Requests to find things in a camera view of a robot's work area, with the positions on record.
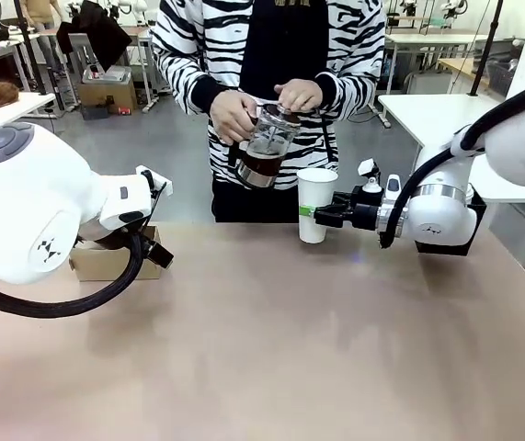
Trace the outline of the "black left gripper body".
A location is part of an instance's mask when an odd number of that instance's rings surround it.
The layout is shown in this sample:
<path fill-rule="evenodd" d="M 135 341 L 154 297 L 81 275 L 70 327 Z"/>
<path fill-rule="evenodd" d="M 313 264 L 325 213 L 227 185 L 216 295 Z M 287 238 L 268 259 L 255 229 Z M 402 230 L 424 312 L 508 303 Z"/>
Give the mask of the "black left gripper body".
<path fill-rule="evenodd" d="M 174 255 L 164 248 L 157 240 L 147 236 L 142 237 L 143 258 L 154 264 L 168 269 L 173 262 Z"/>

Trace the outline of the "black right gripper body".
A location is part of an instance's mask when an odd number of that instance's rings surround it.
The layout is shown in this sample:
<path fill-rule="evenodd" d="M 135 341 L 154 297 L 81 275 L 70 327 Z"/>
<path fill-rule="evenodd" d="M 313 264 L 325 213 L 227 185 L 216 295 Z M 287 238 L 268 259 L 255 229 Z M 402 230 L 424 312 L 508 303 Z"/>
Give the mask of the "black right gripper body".
<path fill-rule="evenodd" d="M 360 230 L 375 231 L 378 208 L 381 206 L 383 190 L 366 191 L 355 186 L 351 192 L 351 225 Z"/>

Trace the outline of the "person's left hand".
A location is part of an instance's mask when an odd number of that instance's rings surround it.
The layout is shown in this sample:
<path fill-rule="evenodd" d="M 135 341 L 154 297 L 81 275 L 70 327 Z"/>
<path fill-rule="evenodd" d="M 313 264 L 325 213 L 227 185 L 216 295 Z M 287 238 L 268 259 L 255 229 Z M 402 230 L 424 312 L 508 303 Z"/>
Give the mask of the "person's left hand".
<path fill-rule="evenodd" d="M 311 80 L 292 79 L 283 85 L 275 85 L 278 103 L 284 109 L 294 113 L 305 113 L 319 107 L 323 101 L 320 86 Z"/>

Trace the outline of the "person's right hand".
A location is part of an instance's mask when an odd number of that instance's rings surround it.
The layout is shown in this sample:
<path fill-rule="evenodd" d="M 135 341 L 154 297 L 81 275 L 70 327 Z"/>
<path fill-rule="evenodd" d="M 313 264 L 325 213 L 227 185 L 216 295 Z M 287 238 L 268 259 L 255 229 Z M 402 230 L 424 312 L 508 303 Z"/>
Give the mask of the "person's right hand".
<path fill-rule="evenodd" d="M 211 104 L 210 117 L 217 136 L 227 145 L 249 140 L 255 130 L 257 103 L 248 94 L 227 90 Z"/>

